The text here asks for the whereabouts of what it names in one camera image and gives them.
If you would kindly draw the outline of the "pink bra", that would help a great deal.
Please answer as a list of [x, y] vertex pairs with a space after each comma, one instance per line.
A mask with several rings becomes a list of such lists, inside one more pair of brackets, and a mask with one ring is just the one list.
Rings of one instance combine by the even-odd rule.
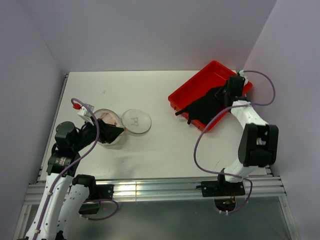
[[114, 125], [117, 126], [118, 125], [118, 117], [109, 111], [102, 111], [97, 113], [97, 118], [101, 119], [105, 124], [109, 124], [109, 125]]

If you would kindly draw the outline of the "white mesh laundry bag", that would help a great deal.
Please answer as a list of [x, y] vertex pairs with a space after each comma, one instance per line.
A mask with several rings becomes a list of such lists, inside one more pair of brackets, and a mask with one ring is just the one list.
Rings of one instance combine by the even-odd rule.
[[122, 115], [118, 115], [112, 110], [102, 108], [94, 112], [95, 117], [97, 118], [97, 113], [100, 113], [102, 111], [115, 114], [118, 120], [118, 125], [116, 126], [124, 128], [124, 132], [112, 144], [103, 144], [98, 142], [104, 147], [110, 147], [120, 144], [127, 133], [133, 135], [143, 135], [148, 132], [152, 126], [150, 115], [140, 109], [128, 109]]

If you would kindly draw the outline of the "black bra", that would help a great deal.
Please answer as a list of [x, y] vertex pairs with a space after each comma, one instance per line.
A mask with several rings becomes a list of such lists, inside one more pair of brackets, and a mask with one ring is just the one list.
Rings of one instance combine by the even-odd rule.
[[221, 98], [224, 89], [224, 86], [209, 89], [204, 96], [193, 101], [180, 111], [177, 111], [175, 115], [179, 116], [183, 113], [187, 113], [188, 125], [190, 125], [193, 120], [197, 120], [206, 126], [220, 111], [225, 108]]

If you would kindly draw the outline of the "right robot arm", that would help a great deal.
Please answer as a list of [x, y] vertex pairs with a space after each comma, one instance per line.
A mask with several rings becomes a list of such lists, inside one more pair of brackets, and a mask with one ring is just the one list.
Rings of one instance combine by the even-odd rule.
[[243, 96], [245, 83], [243, 76], [232, 75], [215, 94], [243, 129], [236, 160], [221, 171], [228, 184], [240, 183], [254, 170], [274, 164], [277, 158], [279, 129], [263, 120]]

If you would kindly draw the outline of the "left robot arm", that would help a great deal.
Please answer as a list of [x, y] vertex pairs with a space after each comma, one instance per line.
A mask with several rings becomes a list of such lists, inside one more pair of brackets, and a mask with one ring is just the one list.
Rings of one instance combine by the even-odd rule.
[[111, 144], [125, 131], [102, 119], [86, 122], [77, 128], [72, 122], [60, 123], [55, 144], [47, 163], [45, 189], [25, 235], [26, 240], [65, 240], [67, 228], [79, 213], [85, 200], [96, 194], [96, 179], [92, 175], [76, 174], [83, 157], [79, 152], [97, 143]]

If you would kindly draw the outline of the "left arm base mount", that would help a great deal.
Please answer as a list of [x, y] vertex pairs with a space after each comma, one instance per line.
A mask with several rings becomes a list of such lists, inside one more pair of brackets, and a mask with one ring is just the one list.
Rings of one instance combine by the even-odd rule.
[[90, 193], [80, 207], [80, 215], [95, 215], [102, 206], [102, 200], [112, 200], [114, 193], [113, 184], [98, 184], [93, 193]]

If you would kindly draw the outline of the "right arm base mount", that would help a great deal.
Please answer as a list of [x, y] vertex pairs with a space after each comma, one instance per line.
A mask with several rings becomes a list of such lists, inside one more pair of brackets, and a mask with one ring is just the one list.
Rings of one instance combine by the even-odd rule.
[[224, 180], [202, 181], [195, 187], [201, 190], [203, 197], [244, 196], [245, 187], [242, 182], [230, 183]]

